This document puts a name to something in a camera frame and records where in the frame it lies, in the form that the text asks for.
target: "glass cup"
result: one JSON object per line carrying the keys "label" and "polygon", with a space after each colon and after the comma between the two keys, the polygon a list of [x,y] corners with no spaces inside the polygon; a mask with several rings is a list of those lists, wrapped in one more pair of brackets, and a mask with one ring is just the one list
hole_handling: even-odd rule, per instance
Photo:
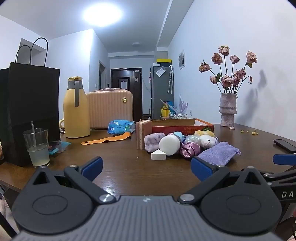
{"label": "glass cup", "polygon": [[24,132],[27,151],[35,168],[49,165],[48,136],[47,130],[35,128]]}

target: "pink satin pouch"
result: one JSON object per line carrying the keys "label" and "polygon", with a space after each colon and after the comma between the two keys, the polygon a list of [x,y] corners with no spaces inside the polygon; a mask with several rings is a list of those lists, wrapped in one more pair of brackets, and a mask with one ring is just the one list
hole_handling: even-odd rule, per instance
{"label": "pink satin pouch", "polygon": [[180,154],[184,158],[192,158],[200,154],[200,146],[194,142],[188,142],[180,147]]}

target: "pink suitcase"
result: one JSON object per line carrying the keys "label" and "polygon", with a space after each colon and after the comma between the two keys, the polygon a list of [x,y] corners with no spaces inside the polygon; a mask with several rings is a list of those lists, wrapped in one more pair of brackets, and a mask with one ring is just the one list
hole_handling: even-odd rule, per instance
{"label": "pink suitcase", "polygon": [[90,128],[108,128],[113,120],[133,121],[133,95],[127,90],[98,90],[87,95]]}

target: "white makeup sponge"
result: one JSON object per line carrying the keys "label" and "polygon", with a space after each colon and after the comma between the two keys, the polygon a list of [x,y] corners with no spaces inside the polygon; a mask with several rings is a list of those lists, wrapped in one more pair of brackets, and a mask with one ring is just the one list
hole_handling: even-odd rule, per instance
{"label": "white makeup sponge", "polygon": [[156,150],[151,153],[151,160],[162,161],[166,159],[166,154],[161,150]]}

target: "screw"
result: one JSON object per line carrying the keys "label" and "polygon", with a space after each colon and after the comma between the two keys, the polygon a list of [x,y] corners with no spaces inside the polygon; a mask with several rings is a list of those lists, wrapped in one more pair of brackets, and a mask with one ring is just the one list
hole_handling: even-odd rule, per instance
{"label": "screw", "polygon": [[110,194],[103,194],[99,197],[99,200],[102,201],[102,202],[110,202],[113,200],[113,196],[110,195]]}
{"label": "screw", "polygon": [[185,193],[180,196],[180,199],[184,202],[190,202],[194,200],[194,196],[192,194]]}

